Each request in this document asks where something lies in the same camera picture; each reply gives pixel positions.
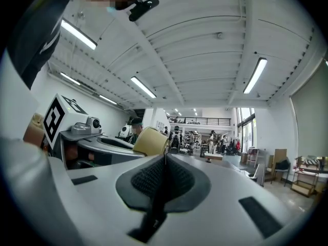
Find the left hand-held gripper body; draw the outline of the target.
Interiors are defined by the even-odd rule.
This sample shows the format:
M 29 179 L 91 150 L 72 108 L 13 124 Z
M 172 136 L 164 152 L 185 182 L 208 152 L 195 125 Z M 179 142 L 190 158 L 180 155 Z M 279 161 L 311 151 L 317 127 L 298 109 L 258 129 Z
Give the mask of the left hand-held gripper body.
M 132 144 L 105 136 L 97 117 L 90 116 L 75 100 L 63 95 L 56 94 L 53 98 L 43 128 L 50 148 L 48 155 L 60 159 L 68 170 L 109 166 L 144 157 L 133 151 Z M 64 147 L 68 144 L 77 145 L 81 157 L 88 158 L 93 153 L 94 161 L 65 161 Z

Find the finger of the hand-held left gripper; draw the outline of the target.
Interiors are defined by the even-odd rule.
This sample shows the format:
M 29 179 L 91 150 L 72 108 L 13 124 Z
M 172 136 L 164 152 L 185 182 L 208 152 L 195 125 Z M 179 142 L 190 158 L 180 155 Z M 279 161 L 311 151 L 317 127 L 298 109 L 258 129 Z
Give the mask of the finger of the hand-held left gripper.
M 139 134 L 133 151 L 144 154 L 145 156 L 154 156 L 165 154 L 168 146 L 169 138 L 155 128 L 146 127 Z

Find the person's left hand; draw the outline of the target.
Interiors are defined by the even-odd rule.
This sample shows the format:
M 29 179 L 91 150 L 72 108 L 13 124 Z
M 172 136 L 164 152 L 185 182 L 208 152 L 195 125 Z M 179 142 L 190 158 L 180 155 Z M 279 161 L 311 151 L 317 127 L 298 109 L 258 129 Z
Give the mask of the person's left hand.
M 89 153 L 88 158 L 81 157 L 78 154 L 78 146 L 73 144 L 68 144 L 64 147 L 64 155 L 65 155 L 65 161 L 74 161 L 78 159 L 94 161 L 93 153 Z

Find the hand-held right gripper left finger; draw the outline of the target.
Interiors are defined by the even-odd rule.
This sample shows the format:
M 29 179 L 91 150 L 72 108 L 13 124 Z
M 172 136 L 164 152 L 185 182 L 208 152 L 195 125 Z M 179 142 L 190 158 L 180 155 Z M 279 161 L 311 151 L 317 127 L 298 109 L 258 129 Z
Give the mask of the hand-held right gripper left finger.
M 151 245 L 166 218 L 163 155 L 67 173 L 82 200 L 127 240 L 125 245 Z

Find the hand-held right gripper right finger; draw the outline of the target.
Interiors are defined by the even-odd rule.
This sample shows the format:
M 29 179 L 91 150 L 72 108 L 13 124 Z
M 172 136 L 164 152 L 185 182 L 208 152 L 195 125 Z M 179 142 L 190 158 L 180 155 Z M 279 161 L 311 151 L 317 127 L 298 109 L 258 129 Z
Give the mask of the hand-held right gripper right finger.
M 302 225 L 270 191 L 241 173 L 193 157 L 177 158 L 196 167 L 211 181 L 208 196 L 195 209 L 168 214 L 153 236 L 154 245 L 292 245 Z M 267 224 L 253 221 L 241 199 L 253 197 L 280 224 L 265 238 Z

